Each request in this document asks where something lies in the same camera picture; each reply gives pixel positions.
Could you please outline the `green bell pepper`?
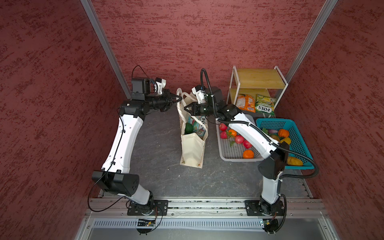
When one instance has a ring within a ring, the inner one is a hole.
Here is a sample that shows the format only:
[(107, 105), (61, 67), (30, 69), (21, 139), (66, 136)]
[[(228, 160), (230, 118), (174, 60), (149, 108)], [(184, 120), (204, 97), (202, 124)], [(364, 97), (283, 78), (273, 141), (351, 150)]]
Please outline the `green bell pepper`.
[(186, 123), (184, 135), (189, 135), (189, 134), (192, 134), (193, 132), (194, 132), (194, 126), (190, 123)]

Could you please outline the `cream floral tote bag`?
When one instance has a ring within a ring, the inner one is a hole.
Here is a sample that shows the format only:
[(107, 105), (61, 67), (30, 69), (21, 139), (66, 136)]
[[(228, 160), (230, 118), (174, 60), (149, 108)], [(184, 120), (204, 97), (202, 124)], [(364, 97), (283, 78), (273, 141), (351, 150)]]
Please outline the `cream floral tote bag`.
[(181, 130), (181, 143), (182, 143), (182, 156), (180, 164), (186, 167), (193, 167), (201, 169), (204, 162), (204, 153), (206, 146), (206, 139), (208, 138), (208, 121), (206, 122), (206, 134), (202, 140), (196, 133), (189, 135), (184, 135), (185, 133), (185, 124), (192, 124), (191, 116), (184, 110), (184, 107), (190, 103), (197, 102), (196, 97), (192, 94), (183, 92), (182, 89), (177, 89), (177, 95), (181, 96), (183, 99), (177, 103), (177, 110), (180, 120), (180, 130)]

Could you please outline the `teal Fox's candy bag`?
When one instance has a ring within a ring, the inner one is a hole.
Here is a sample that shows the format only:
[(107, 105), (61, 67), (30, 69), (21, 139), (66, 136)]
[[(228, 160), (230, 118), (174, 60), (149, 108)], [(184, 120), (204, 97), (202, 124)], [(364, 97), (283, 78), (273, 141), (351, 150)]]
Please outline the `teal Fox's candy bag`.
[(193, 132), (196, 133), (202, 140), (207, 132), (206, 130), (206, 117), (205, 116), (194, 116), (191, 118), (193, 125)]

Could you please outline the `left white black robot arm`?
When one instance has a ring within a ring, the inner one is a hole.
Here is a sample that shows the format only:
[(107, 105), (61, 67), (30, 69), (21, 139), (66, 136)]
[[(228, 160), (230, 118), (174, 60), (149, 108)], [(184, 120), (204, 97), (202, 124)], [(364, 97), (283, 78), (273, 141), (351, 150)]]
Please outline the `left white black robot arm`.
[(94, 187), (128, 199), (142, 215), (155, 210), (154, 196), (140, 185), (140, 177), (130, 173), (131, 157), (137, 135), (151, 110), (168, 111), (182, 100), (181, 96), (164, 90), (161, 95), (148, 95), (139, 100), (124, 101), (118, 109), (119, 125), (111, 148), (101, 170), (94, 171)]

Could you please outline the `orange snack bag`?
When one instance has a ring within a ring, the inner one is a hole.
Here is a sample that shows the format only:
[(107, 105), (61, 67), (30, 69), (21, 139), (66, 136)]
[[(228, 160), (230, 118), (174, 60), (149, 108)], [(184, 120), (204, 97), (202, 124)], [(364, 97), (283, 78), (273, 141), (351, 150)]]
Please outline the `orange snack bag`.
[(256, 112), (256, 99), (251, 95), (239, 94), (235, 105), (242, 111)]

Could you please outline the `green Fox's candy bag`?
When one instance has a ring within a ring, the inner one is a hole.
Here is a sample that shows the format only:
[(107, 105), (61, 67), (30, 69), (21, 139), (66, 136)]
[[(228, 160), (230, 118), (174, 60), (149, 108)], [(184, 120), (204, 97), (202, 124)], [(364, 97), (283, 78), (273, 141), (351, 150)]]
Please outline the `green Fox's candy bag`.
[(257, 95), (255, 110), (256, 113), (264, 114), (268, 118), (275, 118), (275, 103), (276, 99), (263, 95)]

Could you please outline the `small dark pink fruit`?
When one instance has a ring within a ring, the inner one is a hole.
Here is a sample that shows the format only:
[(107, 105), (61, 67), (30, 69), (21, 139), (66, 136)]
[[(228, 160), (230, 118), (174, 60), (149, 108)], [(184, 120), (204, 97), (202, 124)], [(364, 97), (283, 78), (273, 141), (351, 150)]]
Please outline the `small dark pink fruit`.
[(227, 139), (227, 138), (228, 138), (227, 132), (226, 132), (226, 131), (222, 131), (222, 132), (220, 133), (220, 138), (221, 138), (221, 139)]

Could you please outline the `white plastic fruit basket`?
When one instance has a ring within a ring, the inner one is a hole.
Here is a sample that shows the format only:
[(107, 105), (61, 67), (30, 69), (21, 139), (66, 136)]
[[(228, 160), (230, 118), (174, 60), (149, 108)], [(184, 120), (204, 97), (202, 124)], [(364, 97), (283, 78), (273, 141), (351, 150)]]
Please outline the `white plastic fruit basket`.
[(217, 139), (219, 146), (219, 154), (220, 158), (226, 162), (259, 162), (262, 161), (263, 158), (259, 154), (259, 152), (252, 146), (249, 150), (254, 153), (254, 157), (252, 159), (243, 158), (243, 153), (247, 149), (243, 144), (237, 144), (235, 142), (235, 137), (227, 136), (226, 139), (221, 138), (221, 130), (219, 127), (219, 122), (216, 121), (216, 131), (217, 131)]

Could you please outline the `pink apple middle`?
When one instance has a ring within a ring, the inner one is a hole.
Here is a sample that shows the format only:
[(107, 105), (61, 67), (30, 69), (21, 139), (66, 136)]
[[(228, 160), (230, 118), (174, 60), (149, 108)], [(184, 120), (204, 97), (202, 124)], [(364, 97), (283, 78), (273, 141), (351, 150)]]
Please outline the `pink apple middle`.
[(239, 135), (237, 135), (236, 137), (235, 137), (235, 142), (236, 142), (236, 144), (242, 144), (243, 142), (244, 142), (244, 137), (242, 137), (242, 136), (239, 136)]

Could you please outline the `light purple yam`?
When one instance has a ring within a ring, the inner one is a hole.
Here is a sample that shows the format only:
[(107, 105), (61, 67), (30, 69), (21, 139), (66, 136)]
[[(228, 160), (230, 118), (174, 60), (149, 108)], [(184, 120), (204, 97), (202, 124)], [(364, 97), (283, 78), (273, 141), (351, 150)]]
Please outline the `light purple yam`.
[(277, 134), (278, 130), (268, 129), (269, 134)]

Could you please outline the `brown kiwi potato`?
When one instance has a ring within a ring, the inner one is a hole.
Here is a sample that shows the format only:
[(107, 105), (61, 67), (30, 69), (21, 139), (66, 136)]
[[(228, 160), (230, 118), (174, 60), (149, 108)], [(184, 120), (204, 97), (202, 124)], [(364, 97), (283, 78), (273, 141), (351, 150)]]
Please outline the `brown kiwi potato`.
[(280, 137), (279, 137), (278, 135), (276, 135), (276, 134), (271, 134), (270, 137), (271, 137), (272, 139), (278, 141), (278, 142), (281, 141)]

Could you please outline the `orange bell pepper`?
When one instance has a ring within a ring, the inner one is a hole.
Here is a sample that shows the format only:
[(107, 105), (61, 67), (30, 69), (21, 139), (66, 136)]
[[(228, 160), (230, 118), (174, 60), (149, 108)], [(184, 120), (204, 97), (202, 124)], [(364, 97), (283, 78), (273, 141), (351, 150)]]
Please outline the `orange bell pepper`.
[(289, 135), (290, 135), (290, 132), (289, 132), (288, 130), (280, 129), (280, 130), (278, 131), (278, 136), (279, 136), (280, 138), (288, 138)]

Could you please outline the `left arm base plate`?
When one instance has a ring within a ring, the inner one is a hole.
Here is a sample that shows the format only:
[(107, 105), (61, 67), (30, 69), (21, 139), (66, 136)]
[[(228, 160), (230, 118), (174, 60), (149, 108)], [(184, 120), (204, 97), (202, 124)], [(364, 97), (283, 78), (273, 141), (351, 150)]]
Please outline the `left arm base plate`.
[(168, 212), (168, 200), (150, 200), (147, 205), (139, 205), (137, 203), (129, 203), (128, 216), (166, 216)]

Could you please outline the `aluminium rail frame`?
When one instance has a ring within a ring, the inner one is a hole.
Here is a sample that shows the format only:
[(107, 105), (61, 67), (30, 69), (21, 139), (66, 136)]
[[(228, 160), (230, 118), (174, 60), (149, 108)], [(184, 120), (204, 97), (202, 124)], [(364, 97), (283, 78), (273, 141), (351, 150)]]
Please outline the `aluminium rail frame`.
[[(258, 209), (257, 199), (245, 198), (160, 198), (156, 208), (148, 216), (143, 215), (133, 204), (121, 200), (102, 212), (87, 211), (76, 235), (77, 240), (90, 239), (91, 231), (102, 229), (139, 229), (144, 226), (140, 219), (155, 220), (147, 226), (152, 229), (191, 230), (240, 230), (263, 232), (268, 216)], [(274, 214), (278, 220), (283, 216), (291, 219), (313, 219), (319, 224), (321, 234), (327, 240), (339, 236), (333, 226), (323, 200), (311, 198), (288, 198)]]

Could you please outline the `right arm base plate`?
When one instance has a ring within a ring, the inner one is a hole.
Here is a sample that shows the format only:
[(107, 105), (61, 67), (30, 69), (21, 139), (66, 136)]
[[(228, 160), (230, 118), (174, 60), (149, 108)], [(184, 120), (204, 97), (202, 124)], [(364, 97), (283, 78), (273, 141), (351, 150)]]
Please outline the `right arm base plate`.
[(247, 216), (282, 217), (285, 215), (284, 202), (278, 199), (274, 204), (261, 200), (245, 200)]

